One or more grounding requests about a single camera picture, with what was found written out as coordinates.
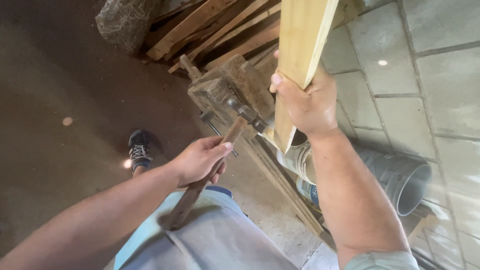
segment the concrete floor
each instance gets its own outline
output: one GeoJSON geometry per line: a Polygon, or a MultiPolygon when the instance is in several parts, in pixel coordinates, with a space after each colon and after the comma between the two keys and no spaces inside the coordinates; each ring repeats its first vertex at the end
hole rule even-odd
{"type": "MultiPolygon", "coordinates": [[[[0,257],[60,211],[131,177],[122,168],[137,128],[159,143],[153,165],[213,135],[188,98],[188,81],[107,44],[101,1],[4,0],[0,9],[0,257]],[[62,125],[66,117],[73,123],[62,125]]],[[[320,240],[244,153],[220,185],[301,268],[320,240]]]]}

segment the hammer head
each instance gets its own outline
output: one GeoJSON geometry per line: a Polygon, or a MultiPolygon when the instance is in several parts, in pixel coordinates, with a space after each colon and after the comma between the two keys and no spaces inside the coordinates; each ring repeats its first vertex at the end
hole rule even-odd
{"type": "Polygon", "coordinates": [[[230,98],[228,104],[232,107],[239,116],[245,118],[249,124],[252,124],[253,128],[263,133],[267,129],[268,125],[263,121],[254,110],[250,109],[246,105],[242,105],[238,99],[230,98]]]}

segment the stack of lumber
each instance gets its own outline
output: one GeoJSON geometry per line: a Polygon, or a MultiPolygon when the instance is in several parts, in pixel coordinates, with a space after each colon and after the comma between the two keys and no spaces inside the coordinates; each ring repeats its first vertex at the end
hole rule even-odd
{"type": "Polygon", "coordinates": [[[181,68],[185,54],[203,71],[235,54],[254,64],[278,47],[280,0],[204,0],[152,24],[144,41],[151,61],[181,68]]]}

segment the shoelace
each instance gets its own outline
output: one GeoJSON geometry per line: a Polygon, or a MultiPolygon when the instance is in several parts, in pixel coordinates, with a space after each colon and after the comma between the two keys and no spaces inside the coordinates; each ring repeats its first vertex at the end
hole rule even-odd
{"type": "Polygon", "coordinates": [[[145,148],[143,145],[135,145],[132,153],[132,161],[139,158],[146,158],[148,160],[153,160],[153,158],[149,157],[148,154],[145,152],[145,148]]]}

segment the black sneaker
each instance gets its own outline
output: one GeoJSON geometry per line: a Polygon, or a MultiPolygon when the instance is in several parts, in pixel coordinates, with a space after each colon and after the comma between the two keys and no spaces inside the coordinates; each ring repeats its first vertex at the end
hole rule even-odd
{"type": "Polygon", "coordinates": [[[130,136],[128,141],[128,153],[132,161],[132,173],[138,166],[150,168],[150,161],[153,159],[148,155],[148,132],[137,129],[130,136]]]}

